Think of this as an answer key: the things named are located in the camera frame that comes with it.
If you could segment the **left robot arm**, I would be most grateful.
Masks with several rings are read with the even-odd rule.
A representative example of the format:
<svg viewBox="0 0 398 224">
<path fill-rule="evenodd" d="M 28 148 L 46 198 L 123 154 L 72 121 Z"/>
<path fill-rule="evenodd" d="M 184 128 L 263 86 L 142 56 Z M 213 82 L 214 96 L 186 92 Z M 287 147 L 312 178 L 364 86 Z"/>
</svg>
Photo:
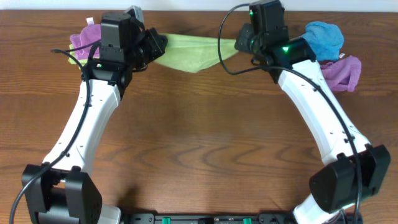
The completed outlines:
<svg viewBox="0 0 398 224">
<path fill-rule="evenodd" d="M 107 205 L 91 179 L 104 129 L 135 72 L 165 52 L 167 38 L 146 29 L 141 8 L 107 12 L 99 40 L 80 65 L 81 84 L 72 114 L 53 149 L 39 165 L 22 174 L 32 223 L 121 223 L 120 208 Z"/>
</svg>

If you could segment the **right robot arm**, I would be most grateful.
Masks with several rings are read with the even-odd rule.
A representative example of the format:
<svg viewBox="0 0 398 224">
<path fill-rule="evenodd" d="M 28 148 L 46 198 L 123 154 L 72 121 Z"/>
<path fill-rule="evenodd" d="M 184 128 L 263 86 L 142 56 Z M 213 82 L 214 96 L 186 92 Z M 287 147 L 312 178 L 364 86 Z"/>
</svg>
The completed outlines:
<svg viewBox="0 0 398 224">
<path fill-rule="evenodd" d="M 252 55 L 288 94 L 313 134 L 323 169 L 309 181 L 310 195 L 293 211 L 296 223 L 326 223 L 342 210 L 376 195 L 391 156 L 373 146 L 350 121 L 329 89 L 308 42 L 290 38 L 280 1 L 250 3 L 236 49 Z"/>
</svg>

